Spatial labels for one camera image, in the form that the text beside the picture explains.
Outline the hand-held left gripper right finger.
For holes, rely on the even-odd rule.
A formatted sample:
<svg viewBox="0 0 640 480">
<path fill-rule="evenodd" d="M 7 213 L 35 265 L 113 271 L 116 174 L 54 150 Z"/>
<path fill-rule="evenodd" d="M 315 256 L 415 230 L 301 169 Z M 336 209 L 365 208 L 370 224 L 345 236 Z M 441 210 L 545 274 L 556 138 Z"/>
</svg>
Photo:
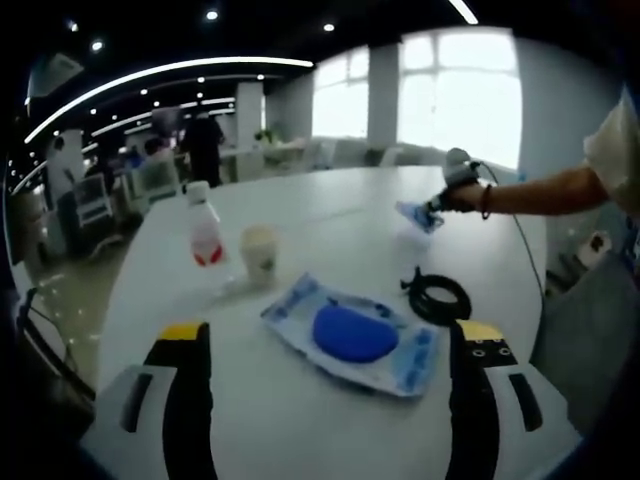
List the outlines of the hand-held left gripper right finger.
<svg viewBox="0 0 640 480">
<path fill-rule="evenodd" d="M 579 443 L 567 402 L 490 325 L 417 325 L 408 386 L 426 379 L 399 441 L 402 479 L 542 479 Z"/>
</svg>

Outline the person's right hand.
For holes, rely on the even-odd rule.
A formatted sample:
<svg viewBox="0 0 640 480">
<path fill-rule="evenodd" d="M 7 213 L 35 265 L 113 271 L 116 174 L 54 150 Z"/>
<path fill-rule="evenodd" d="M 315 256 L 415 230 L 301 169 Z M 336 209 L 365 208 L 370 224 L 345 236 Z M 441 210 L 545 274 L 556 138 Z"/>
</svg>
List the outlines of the person's right hand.
<svg viewBox="0 0 640 480">
<path fill-rule="evenodd" d="M 459 213 L 480 212 L 484 192 L 478 183 L 449 187 L 442 195 L 442 208 Z"/>
</svg>

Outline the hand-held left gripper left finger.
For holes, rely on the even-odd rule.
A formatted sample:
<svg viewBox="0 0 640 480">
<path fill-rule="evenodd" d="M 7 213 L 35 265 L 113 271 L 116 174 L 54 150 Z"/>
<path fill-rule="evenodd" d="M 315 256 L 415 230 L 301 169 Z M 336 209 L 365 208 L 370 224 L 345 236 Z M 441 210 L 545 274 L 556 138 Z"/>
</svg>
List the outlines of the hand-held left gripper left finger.
<svg viewBox="0 0 640 480">
<path fill-rule="evenodd" d="M 215 479 L 210 328 L 171 325 L 96 398 L 82 448 L 110 479 Z"/>
</svg>

